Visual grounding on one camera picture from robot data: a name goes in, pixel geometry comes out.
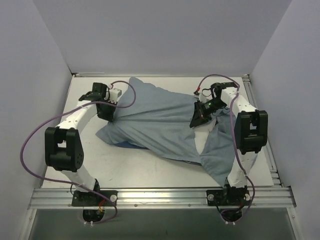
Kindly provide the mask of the white pillow yellow trim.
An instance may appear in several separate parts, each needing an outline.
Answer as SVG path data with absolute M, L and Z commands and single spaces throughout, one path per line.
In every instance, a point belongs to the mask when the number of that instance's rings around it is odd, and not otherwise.
M 206 147 L 207 142 L 213 142 L 217 137 L 217 120 L 214 119 L 208 123 L 193 128 L 195 133 L 194 142 L 199 155 L 201 155 Z

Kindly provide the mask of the grey-blue pillowcase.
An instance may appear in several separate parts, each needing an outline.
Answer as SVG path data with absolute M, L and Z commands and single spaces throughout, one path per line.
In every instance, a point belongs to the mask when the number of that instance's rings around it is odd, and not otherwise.
M 228 110 L 221 109 L 216 124 L 197 150 L 196 133 L 190 128 L 195 98 L 144 83 L 136 77 L 118 100 L 113 121 L 96 132 L 109 145 L 148 149 L 155 155 L 200 164 L 221 186 L 235 159 Z

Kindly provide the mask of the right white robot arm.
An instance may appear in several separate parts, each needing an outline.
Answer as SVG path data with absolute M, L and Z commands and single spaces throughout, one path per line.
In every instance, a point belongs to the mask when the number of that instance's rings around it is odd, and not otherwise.
M 241 94 L 240 85 L 231 82 L 214 83 L 209 88 L 211 99 L 203 102 L 197 97 L 190 128 L 209 122 L 211 115 L 225 107 L 229 108 L 231 136 L 235 158 L 226 178 L 228 188 L 222 191 L 222 200 L 232 205 L 240 198 L 238 189 L 244 191 L 249 173 L 258 153 L 268 140 L 268 113 L 252 106 Z

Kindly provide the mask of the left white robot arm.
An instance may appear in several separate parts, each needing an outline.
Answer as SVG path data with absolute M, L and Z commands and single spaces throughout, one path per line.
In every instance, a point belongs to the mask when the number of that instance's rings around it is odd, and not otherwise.
M 92 90 L 78 99 L 78 110 L 44 133 L 46 165 L 64 174 L 77 191 L 84 193 L 83 200 L 90 206 L 101 201 L 101 193 L 98 180 L 83 165 L 85 154 L 80 134 L 94 116 L 113 120 L 121 95 L 122 91 L 111 84 L 95 82 Z

